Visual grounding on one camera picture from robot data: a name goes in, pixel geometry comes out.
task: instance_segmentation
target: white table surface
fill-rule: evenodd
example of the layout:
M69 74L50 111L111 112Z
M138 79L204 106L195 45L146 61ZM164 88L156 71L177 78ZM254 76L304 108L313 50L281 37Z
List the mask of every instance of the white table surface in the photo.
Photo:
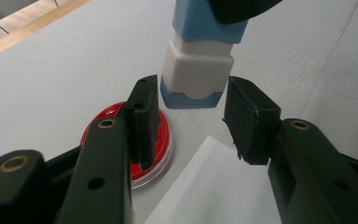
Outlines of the white table surface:
M126 100L135 81L160 75L173 0L91 0L0 54L0 156L37 149L49 160L76 147L102 109ZM252 19L235 46L231 75L252 80L282 118L317 124L358 159L358 1L285 0ZM206 136L233 147L214 109L169 110L175 149L169 170L133 192L144 223Z
M267 170L208 136L145 224L281 223Z

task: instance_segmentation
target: wooden edge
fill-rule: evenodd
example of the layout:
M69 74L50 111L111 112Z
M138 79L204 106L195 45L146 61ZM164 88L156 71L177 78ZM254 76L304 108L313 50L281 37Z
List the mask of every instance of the wooden edge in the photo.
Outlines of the wooden edge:
M77 9L78 7L83 6L89 1L90 0L69 0L68 2L62 4L61 6L39 17L38 19L31 21L30 23L21 27L19 30L16 30L11 34L0 38L0 53L6 49L9 49L13 45L19 43L20 41L27 38L28 36L43 29L44 27L48 26L54 21L62 18L69 12Z

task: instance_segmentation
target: blue block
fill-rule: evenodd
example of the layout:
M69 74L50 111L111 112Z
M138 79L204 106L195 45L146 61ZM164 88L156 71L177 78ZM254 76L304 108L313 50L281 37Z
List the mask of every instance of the blue block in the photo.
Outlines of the blue block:
M239 44L247 23L219 22L208 0L176 0L172 25L184 40L217 39Z
M219 103L222 92L216 92L212 95L194 100L186 97L182 93L175 93L168 90L167 86L164 83L164 80L161 78L160 90L164 104L169 109L198 109L198 108L214 108Z

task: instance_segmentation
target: red lid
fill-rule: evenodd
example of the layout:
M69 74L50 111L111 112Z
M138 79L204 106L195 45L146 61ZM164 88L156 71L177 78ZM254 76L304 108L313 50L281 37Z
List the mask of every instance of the red lid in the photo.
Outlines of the red lid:
M126 102L123 101L107 107L105 110L99 113L92 121L103 117L115 116L124 103ZM163 158L164 154L167 151L167 147L170 142L170 130L169 130L168 121L160 110L158 111L158 116L160 118L160 122L158 125L158 141L156 145L154 165L147 171L142 171L141 168L139 167L139 164L131 164L132 180L141 178L142 176L148 174L151 170L153 170L153 168L161 161L161 159ZM80 141L80 145L83 145L84 141L86 140L86 135L88 131L89 131L89 127L87 127L87 129L84 131Z

